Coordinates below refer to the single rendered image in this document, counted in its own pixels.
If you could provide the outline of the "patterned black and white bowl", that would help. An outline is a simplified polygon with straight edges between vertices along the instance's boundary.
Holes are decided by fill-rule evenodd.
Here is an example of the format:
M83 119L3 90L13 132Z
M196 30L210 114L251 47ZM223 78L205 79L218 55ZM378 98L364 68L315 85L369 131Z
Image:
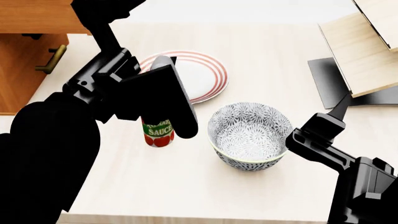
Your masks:
M255 102L237 102L213 113L207 134L225 164L243 171L260 171L276 165L285 156L285 140L293 130L289 119L277 109Z

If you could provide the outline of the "tomato sauce can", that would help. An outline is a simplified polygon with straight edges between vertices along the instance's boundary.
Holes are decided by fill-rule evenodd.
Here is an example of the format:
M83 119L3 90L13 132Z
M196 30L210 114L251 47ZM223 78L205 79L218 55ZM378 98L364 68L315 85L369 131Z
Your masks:
M168 119L161 121L157 125L146 124L143 119L141 121L147 145L151 147L165 147L174 140L175 131Z

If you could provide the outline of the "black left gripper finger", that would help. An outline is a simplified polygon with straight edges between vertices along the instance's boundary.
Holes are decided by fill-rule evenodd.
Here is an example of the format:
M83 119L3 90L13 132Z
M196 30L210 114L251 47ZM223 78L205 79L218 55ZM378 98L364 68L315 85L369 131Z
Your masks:
M73 0L71 7L102 52L111 54L121 49L109 26L119 9L115 0Z
M109 0L107 6L107 23L130 16L130 11L140 6L146 0Z

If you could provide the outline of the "brown wooden cabinet drawer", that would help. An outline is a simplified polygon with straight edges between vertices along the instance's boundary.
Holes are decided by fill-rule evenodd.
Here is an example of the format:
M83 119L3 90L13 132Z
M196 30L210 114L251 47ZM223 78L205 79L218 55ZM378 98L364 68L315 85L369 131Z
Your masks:
M44 34L37 40L20 34L0 34L0 115L15 115L28 104L44 78L35 71L53 54L48 49L68 45L65 34Z

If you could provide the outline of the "brown wooden cabinet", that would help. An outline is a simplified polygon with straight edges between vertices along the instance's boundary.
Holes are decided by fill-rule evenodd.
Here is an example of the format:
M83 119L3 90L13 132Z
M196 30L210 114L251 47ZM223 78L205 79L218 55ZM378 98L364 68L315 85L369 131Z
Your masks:
M86 34L73 0L0 0L0 34Z

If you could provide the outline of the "white plate with red rings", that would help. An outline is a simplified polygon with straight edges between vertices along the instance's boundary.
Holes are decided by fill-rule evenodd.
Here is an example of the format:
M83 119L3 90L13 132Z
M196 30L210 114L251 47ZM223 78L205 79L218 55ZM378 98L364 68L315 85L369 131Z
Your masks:
M211 55L187 50L172 50L154 54L140 62L141 72L147 72L159 55L175 57L175 68L192 104L219 95L229 83L226 67Z

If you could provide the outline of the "light wooden shelf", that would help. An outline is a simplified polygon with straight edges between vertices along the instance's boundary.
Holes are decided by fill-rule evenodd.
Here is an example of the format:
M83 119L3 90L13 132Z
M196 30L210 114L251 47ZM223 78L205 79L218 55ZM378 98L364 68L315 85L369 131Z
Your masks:
M351 96L398 85L398 0L352 0L357 12L319 24Z

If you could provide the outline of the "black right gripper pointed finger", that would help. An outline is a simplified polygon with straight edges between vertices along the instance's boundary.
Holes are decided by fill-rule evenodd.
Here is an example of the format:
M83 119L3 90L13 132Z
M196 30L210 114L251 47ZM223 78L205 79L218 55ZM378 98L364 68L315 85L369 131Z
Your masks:
M328 115L338 119L339 121L343 121L345 114L347 112L348 107L351 105L352 96L350 93L345 95L340 102L329 111Z

